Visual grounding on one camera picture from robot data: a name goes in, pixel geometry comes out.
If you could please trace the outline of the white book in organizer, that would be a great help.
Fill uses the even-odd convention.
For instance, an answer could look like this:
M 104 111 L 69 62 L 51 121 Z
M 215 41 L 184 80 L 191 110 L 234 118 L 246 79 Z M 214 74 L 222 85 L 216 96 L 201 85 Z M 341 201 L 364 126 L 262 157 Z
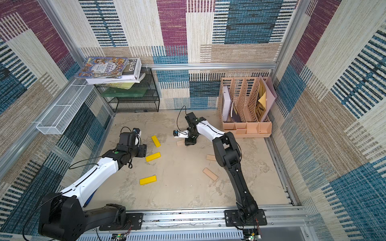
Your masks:
M 223 87 L 223 101 L 222 101 L 222 120 L 227 122 L 228 115 L 230 113 L 232 100 L 229 93 L 228 86 Z

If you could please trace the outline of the wooden block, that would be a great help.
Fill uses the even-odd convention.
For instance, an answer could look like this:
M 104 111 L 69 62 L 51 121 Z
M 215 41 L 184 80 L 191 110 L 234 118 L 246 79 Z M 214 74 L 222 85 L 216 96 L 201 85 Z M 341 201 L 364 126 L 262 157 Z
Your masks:
M 206 158 L 210 161 L 216 161 L 216 157 L 214 155 L 207 155 Z
M 185 141 L 184 140 L 180 140 L 180 141 L 177 141 L 176 144 L 177 144 L 177 146 L 184 146 L 185 145 Z
M 208 168 L 205 168 L 203 170 L 203 173 L 205 175 L 207 175 L 213 181 L 217 181 L 217 179 L 218 179 L 218 176 L 215 173 L 213 173 L 211 170 L 209 170 Z

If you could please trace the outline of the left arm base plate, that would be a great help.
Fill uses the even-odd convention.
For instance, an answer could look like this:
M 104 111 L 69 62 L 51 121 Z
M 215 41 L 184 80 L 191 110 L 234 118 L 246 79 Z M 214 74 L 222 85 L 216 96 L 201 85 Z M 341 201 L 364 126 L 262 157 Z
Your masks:
M 142 227 L 144 213 L 126 213 L 126 217 L 119 217 L 117 221 L 111 224 L 102 225 L 100 231 L 128 231 L 140 230 Z

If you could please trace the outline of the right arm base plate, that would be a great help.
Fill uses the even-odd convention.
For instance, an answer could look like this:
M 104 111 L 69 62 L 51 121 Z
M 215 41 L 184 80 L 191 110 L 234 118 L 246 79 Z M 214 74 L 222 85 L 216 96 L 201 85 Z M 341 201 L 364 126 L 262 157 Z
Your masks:
M 243 226 L 266 226 L 268 224 L 263 209 L 259 209 L 253 214 L 241 214 L 237 209 L 227 209 L 224 211 L 225 223 L 227 227 Z

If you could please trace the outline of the pink desk file organizer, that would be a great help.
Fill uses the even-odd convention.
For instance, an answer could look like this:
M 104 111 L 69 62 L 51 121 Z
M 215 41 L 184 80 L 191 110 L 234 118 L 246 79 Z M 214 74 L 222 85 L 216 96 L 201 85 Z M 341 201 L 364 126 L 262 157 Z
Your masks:
M 255 113 L 259 80 L 264 80 L 266 88 L 266 112 L 261 122 Z M 232 100 L 227 122 L 222 120 L 223 87 L 228 86 Z M 222 129 L 232 132 L 236 138 L 268 138 L 272 133 L 272 123 L 268 112 L 276 99 L 270 77 L 222 78 L 218 97 L 218 112 Z

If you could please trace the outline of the yellow block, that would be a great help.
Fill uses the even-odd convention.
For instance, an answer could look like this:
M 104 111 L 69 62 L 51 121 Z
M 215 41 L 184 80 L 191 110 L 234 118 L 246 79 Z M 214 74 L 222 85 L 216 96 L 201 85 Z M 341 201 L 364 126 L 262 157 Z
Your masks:
M 152 155 L 147 156 L 147 157 L 146 157 L 146 161 L 147 161 L 147 162 L 151 162 L 151 161 L 154 161 L 154 160 L 156 160 L 156 159 L 158 159 L 158 158 L 160 158 L 160 157 L 161 157 L 160 152 L 157 152 L 157 153 L 155 153 L 155 154 L 152 154 Z
M 155 146 L 156 146 L 157 148 L 159 148 L 159 147 L 161 146 L 161 144 L 160 144 L 158 138 L 157 138 L 156 136 L 152 136 L 151 138 L 152 138 L 152 140 L 153 140 Z
M 156 181 L 157 181 L 157 176 L 153 175 L 153 176 L 150 176 L 150 177 L 146 177 L 146 178 L 140 179 L 140 185 L 144 186 L 144 185 L 148 185 L 148 184 L 154 183 Z

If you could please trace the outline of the colourful picture book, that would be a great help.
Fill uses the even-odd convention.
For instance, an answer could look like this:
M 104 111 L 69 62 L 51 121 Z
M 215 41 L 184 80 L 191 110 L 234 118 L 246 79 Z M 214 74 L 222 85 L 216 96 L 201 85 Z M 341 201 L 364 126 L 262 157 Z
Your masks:
M 89 57 L 75 77 L 97 79 L 121 78 L 128 62 L 128 58 Z

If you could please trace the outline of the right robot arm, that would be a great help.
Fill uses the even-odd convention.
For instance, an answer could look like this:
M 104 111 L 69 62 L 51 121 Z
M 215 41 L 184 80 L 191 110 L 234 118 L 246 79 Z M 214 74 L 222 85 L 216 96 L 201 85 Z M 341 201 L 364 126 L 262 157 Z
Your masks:
M 204 117 L 196 117 L 193 112 L 188 113 L 185 119 L 189 126 L 181 136 L 185 138 L 185 145 L 195 145 L 200 135 L 212 142 L 216 161 L 226 171 L 234 189 L 239 219 L 243 224 L 253 223 L 259 208 L 243 176 L 242 152 L 233 133 L 220 131 Z

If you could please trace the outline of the green folder on shelf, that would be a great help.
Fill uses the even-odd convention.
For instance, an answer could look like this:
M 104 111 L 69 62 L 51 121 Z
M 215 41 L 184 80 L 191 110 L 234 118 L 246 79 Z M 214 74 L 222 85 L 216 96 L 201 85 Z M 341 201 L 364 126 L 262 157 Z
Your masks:
M 107 88 L 102 94 L 102 97 L 143 97 L 148 91 L 146 87 L 132 87 L 130 89 L 122 88 Z

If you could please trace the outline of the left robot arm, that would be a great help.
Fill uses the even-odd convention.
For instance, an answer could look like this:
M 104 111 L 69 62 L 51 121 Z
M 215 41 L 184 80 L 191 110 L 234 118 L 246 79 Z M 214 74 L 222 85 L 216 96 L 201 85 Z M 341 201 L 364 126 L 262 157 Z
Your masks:
M 86 201 L 122 167 L 132 167 L 133 158 L 146 156 L 147 145 L 141 143 L 141 130 L 120 133 L 115 149 L 108 150 L 82 177 L 59 193 L 50 193 L 42 201 L 38 233 L 59 241 L 75 241 L 85 231 L 100 226 L 126 228 L 130 221 L 126 209 L 118 204 L 84 210 Z

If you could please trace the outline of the black folio book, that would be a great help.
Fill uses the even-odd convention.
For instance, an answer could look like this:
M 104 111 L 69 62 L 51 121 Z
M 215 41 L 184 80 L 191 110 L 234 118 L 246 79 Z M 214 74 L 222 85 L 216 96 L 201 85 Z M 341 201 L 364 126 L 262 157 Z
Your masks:
M 141 74 L 142 63 L 139 58 L 129 58 L 121 78 L 85 78 L 88 84 L 140 83 L 144 78 Z

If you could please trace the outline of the yellow black paper in organizer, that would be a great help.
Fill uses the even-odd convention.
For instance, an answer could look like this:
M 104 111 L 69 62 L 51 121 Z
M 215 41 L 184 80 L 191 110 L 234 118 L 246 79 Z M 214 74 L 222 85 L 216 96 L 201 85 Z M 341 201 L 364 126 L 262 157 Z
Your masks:
M 263 115 L 266 112 L 266 88 L 264 85 L 264 80 L 259 80 L 259 88 L 258 88 L 258 95 L 257 95 L 257 102 L 255 106 L 255 113 L 256 117 L 259 122 L 262 121 Z

